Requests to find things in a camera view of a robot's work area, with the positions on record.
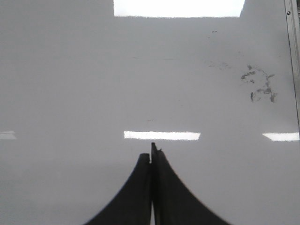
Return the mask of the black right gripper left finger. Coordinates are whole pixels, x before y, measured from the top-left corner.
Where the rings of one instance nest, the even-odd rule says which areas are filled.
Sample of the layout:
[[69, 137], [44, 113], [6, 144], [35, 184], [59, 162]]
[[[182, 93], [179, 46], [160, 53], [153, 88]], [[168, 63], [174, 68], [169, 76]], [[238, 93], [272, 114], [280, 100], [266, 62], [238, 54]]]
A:
[[149, 225], [151, 220], [150, 155], [142, 153], [117, 195], [87, 225]]

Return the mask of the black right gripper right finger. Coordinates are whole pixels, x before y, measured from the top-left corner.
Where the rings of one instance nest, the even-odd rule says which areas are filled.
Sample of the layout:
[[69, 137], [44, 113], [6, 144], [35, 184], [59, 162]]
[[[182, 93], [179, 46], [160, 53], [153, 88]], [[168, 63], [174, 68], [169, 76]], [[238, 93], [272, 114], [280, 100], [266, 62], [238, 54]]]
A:
[[157, 225], [227, 225], [184, 185], [164, 152], [151, 144], [152, 202]]

